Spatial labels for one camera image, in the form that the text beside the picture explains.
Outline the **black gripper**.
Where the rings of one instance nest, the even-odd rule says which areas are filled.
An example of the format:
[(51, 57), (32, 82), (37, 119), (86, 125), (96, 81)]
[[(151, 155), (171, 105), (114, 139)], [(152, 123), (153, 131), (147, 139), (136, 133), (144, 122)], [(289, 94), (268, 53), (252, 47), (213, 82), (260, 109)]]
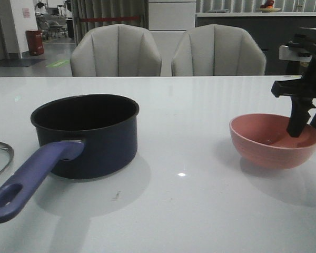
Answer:
[[(299, 137), (311, 117), (309, 110), (315, 108), (312, 99), (316, 99), (316, 56), (312, 57), (300, 79), (275, 81), (271, 93), (276, 98), (291, 97), (292, 107), (287, 132), (291, 137)], [(316, 114), (310, 125), (316, 129)]]

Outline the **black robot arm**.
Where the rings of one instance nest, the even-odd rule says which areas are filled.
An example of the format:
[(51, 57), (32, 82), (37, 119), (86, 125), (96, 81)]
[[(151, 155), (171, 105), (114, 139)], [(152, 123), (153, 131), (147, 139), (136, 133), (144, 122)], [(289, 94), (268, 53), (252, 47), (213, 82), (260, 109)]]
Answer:
[(316, 27), (300, 27), (287, 46), (298, 61), (316, 61)]

